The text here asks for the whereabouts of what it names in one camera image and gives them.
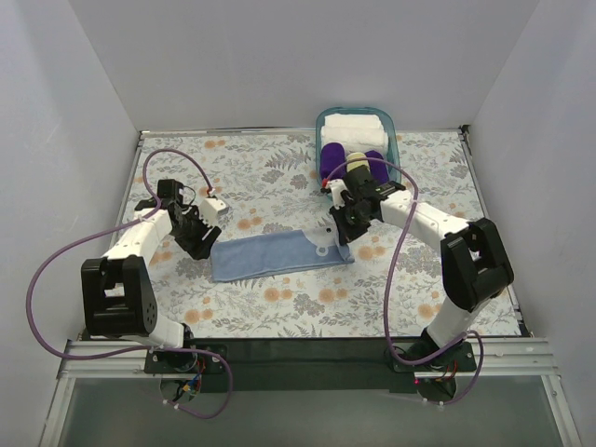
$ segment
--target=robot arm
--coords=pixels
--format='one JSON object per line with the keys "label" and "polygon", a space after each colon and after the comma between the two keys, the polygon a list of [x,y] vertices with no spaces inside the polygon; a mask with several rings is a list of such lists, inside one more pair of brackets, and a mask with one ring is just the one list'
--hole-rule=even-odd
{"label": "robot arm", "polygon": [[[182,347],[189,331],[160,314],[147,273],[147,265],[166,235],[193,259],[206,259],[222,230],[219,215],[227,211],[217,197],[207,197],[197,206],[183,203],[183,185],[161,180],[157,196],[161,209],[132,226],[99,259],[88,259],[81,267],[85,323],[89,334],[113,336],[142,343]],[[135,219],[156,206],[142,200]]]}
{"label": "robot arm", "polygon": [[[402,185],[379,184],[365,166],[350,170],[343,180],[328,182],[327,188],[343,245],[366,233],[372,219],[402,228],[413,204],[412,194]],[[418,203],[409,231],[441,257],[448,298],[422,335],[436,350],[469,328],[489,300],[513,281],[513,271],[496,226],[488,219],[468,222]]]}

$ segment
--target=floral tablecloth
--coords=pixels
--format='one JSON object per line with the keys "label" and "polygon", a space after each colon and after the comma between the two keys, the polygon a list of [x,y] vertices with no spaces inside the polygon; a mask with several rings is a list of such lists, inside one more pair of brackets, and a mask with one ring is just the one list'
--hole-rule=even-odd
{"label": "floral tablecloth", "polygon": [[[307,131],[148,137],[124,221],[139,200],[148,198],[142,163],[155,149],[169,147],[193,156],[230,205],[219,240],[330,224],[331,202],[319,192],[314,140],[314,132]],[[482,216],[457,133],[398,134],[398,145],[401,165],[418,182],[421,199],[457,216]],[[196,169],[176,155],[156,156],[149,177],[153,186],[162,178],[179,180],[196,189],[197,199],[207,192]],[[149,274],[160,311],[189,324],[198,337],[380,336],[386,274],[399,234],[396,227],[375,223],[351,244],[353,264],[219,284],[211,280],[209,260],[193,261],[166,237]],[[444,298],[438,255],[407,237],[391,295],[392,333],[420,334]],[[475,329],[520,333],[506,292],[482,311]]]}

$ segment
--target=purple object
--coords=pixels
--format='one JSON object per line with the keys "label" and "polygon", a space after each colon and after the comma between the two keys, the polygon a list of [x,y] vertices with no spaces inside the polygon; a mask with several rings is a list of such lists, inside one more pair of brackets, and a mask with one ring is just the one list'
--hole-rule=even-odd
{"label": "purple object", "polygon": [[[345,150],[339,142],[330,142],[320,151],[320,165],[318,173],[321,179],[327,179],[329,174],[345,162]],[[345,176],[345,166],[333,174],[329,180],[341,179]]]}
{"label": "purple object", "polygon": [[[376,151],[369,151],[365,156],[369,158],[380,158],[383,160],[383,156]],[[379,183],[387,183],[389,181],[389,174],[387,173],[387,166],[385,163],[369,163],[371,167],[371,174],[376,181]]]}

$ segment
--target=plastic bin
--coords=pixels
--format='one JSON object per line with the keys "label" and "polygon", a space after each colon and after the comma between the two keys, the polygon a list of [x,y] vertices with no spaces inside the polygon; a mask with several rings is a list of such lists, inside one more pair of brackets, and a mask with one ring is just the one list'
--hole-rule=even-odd
{"label": "plastic bin", "polygon": [[[327,109],[326,111],[322,112],[317,117],[317,139],[316,139],[316,149],[317,149],[317,176],[318,176],[318,183],[322,183],[322,179],[320,178],[320,151],[322,150],[321,138],[320,138],[320,128],[325,126],[325,116],[333,115],[333,114],[342,114],[342,115],[377,115],[381,120],[381,124],[383,125],[383,129],[385,130],[387,136],[389,137],[389,147],[387,151],[386,160],[400,166],[400,153],[398,152],[398,142],[395,138],[395,127],[393,126],[393,120],[391,116],[383,112],[382,110],[375,109],[373,107],[332,107],[331,109]],[[389,174],[389,179],[395,182],[401,182],[401,172],[396,169],[393,169],[387,166],[387,173]]]}

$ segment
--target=white wall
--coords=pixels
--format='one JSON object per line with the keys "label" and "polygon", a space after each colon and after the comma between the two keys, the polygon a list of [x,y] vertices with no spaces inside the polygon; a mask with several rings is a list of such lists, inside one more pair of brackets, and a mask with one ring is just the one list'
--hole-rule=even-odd
{"label": "white wall", "polygon": [[472,125],[482,191],[596,445],[596,2],[541,0]]}
{"label": "white wall", "polygon": [[[0,1],[0,445],[39,442],[59,360],[25,319],[31,275],[54,250],[113,224],[136,130],[66,0]],[[64,347],[83,326],[89,243],[51,266],[34,312]]]}
{"label": "white wall", "polygon": [[313,127],[375,105],[402,129],[479,111],[537,0],[71,0],[137,129]]}

